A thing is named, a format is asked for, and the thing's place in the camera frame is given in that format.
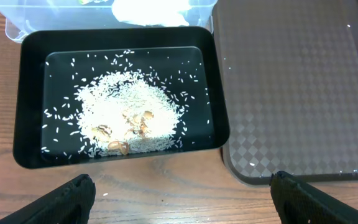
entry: white plastic bag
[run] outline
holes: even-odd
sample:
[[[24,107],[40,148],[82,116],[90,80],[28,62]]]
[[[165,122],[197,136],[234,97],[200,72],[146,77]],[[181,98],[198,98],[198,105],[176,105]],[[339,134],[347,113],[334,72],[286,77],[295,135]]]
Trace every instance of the white plastic bag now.
[[[140,26],[188,26],[181,12],[191,9],[188,0],[115,0],[112,13],[119,22]]]

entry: wooden surface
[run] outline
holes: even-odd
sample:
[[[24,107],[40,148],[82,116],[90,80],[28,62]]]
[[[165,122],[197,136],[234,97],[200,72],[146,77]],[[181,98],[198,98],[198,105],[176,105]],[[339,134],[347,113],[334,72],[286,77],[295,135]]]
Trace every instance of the wooden surface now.
[[[0,15],[0,218],[89,174],[97,189],[90,223],[280,223],[269,188],[238,183],[218,150],[39,170],[17,165],[11,151],[20,45],[4,26]],[[358,182],[315,186],[358,209]]]

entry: baking tray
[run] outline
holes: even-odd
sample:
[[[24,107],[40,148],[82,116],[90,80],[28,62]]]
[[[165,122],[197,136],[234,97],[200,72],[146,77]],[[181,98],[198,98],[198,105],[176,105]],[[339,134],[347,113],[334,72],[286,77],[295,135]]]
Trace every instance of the baking tray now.
[[[82,107],[76,93],[97,85],[101,77],[129,71],[141,71],[148,85],[165,89],[186,113],[170,149],[131,149],[128,155],[101,157],[101,151],[91,149],[90,140],[78,133]],[[214,39],[206,29],[41,31],[23,41],[13,147],[21,166],[33,169],[214,149],[228,137]]]
[[[358,2],[228,0],[214,19],[232,174],[358,180]]]

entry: plastic bin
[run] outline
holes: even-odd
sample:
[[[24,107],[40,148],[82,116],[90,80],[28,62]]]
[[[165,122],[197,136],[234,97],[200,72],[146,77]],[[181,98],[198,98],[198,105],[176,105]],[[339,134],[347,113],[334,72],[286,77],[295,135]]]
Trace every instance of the plastic bin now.
[[[178,1],[186,0],[165,1],[170,1],[172,5]],[[217,1],[188,0],[189,9],[179,13],[189,26],[204,27],[212,32],[211,13]],[[81,4],[80,0],[0,0],[0,12],[7,18],[6,35],[18,43],[21,43],[25,36],[37,30],[144,27],[119,22],[112,13],[113,3],[114,0],[89,4]],[[129,14],[139,12],[140,6],[133,5],[133,7],[133,10],[128,10]],[[164,6],[157,10],[166,11]]]

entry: dark gray tray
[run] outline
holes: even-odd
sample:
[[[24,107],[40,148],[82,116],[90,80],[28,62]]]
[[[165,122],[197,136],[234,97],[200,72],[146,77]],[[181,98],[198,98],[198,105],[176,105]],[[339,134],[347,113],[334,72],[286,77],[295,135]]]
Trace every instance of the dark gray tray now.
[[[358,179],[357,0],[220,1],[214,28],[231,172],[252,185],[279,170]]]

